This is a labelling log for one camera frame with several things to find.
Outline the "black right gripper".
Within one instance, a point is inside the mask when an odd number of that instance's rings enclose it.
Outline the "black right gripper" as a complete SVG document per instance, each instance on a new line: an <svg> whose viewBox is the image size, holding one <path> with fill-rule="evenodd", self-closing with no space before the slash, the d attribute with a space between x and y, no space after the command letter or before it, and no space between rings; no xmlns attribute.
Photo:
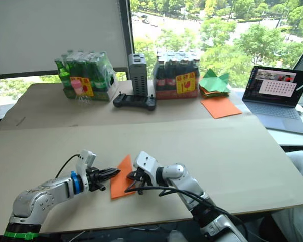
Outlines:
<svg viewBox="0 0 303 242"><path fill-rule="evenodd" d="M144 188L144 187L153 187L154 177L150 172L143 170L142 168L137 168L136 171L132 171L127 175L129 180L132 180L133 183L130 184L126 189L125 193L137 192L138 194L143 194L142 190L134 190L137 188Z"/></svg>

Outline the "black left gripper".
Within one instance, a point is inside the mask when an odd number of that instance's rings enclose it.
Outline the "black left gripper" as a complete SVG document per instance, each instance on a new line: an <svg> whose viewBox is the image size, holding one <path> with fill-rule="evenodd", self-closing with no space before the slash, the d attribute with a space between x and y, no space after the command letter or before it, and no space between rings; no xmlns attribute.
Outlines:
<svg viewBox="0 0 303 242"><path fill-rule="evenodd" d="M114 178L120 172L117 168L98 169L96 167L89 167L86 169L86 177L88 180L89 191L96 190L104 191L106 187L102 184L104 180Z"/></svg>

